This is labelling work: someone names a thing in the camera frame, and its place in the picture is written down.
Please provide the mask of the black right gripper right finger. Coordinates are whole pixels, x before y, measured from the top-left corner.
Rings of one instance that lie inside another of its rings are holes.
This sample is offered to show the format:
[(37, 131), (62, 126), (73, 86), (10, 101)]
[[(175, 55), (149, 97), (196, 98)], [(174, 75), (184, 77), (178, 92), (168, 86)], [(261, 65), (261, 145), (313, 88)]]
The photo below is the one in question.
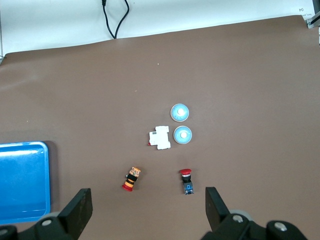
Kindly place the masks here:
[(205, 213), (211, 227), (201, 240), (308, 240), (292, 223), (271, 220), (265, 227), (230, 213), (215, 187), (205, 188)]

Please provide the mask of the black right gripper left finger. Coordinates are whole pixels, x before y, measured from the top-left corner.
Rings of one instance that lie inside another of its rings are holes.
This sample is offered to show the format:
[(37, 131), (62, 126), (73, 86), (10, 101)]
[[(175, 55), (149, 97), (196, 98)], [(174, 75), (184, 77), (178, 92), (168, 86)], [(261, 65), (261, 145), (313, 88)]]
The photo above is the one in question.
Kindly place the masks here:
[(0, 240), (78, 240), (92, 213), (91, 189), (82, 188), (57, 216), (46, 216), (21, 232), (14, 225), (0, 226)]

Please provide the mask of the blue dome bell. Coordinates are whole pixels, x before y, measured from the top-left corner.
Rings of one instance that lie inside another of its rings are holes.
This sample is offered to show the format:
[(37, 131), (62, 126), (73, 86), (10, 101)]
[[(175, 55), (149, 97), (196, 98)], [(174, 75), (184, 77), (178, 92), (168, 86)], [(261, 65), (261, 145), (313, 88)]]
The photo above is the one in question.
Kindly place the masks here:
[(170, 116), (175, 122), (184, 122), (189, 115), (189, 108), (183, 103), (175, 104), (170, 110)]
[(192, 139), (192, 131), (187, 126), (178, 126), (173, 132), (174, 140), (181, 145), (188, 144)]

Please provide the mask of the blue plastic tray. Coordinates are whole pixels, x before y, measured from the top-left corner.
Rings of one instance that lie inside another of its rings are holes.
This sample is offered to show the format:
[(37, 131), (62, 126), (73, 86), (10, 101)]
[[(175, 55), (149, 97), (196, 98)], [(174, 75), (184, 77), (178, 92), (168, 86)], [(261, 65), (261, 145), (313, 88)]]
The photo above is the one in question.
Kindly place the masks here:
[(38, 221), (50, 211), (47, 145), (0, 143), (0, 225)]

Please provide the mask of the red button with blue body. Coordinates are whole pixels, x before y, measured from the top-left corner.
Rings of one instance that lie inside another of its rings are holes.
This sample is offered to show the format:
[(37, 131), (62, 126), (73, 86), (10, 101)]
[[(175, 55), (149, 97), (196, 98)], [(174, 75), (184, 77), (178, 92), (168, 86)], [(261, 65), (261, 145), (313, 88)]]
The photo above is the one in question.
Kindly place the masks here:
[(179, 171), (181, 175), (181, 181), (183, 184), (183, 192), (185, 195), (194, 194), (194, 188), (192, 183), (192, 170), (190, 168), (181, 169)]

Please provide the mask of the red button with yellow body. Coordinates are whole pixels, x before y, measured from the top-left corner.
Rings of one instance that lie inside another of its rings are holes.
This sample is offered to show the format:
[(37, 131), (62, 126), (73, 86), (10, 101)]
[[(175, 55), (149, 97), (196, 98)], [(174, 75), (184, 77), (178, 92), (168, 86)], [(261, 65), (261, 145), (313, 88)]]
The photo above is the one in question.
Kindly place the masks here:
[(122, 185), (122, 188), (128, 192), (132, 192), (135, 182), (140, 176), (141, 170), (137, 167), (132, 167), (126, 175), (126, 180)]

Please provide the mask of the white circuit breaker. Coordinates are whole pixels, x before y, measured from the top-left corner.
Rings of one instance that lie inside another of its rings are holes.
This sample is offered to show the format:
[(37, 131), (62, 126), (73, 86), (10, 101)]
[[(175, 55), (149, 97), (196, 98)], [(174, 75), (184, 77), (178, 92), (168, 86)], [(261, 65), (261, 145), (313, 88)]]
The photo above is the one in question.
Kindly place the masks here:
[(154, 131), (149, 133), (149, 146), (156, 146), (158, 150), (171, 148), (169, 141), (169, 126), (156, 126)]

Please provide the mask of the brown table mat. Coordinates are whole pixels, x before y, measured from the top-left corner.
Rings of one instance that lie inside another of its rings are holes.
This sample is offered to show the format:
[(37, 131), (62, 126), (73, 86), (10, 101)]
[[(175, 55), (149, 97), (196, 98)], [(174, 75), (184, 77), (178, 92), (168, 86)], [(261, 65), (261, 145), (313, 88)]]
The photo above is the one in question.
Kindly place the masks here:
[[(47, 144), (53, 211), (91, 188), (81, 240), (199, 240), (206, 187), (259, 225), (287, 221), (320, 240), (318, 37), (295, 15), (10, 53), (0, 143)], [(170, 115), (178, 103), (183, 122)], [(148, 145), (156, 126), (169, 126), (170, 149)], [(179, 126), (189, 143), (174, 140)]]

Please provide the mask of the aluminium frame piece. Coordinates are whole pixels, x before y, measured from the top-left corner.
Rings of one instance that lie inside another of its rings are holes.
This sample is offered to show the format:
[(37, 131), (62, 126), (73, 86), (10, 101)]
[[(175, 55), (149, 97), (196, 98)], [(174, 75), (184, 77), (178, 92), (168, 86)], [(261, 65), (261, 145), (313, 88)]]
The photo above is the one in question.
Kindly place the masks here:
[(315, 15), (305, 21), (309, 29), (320, 27), (320, 0), (312, 0)]

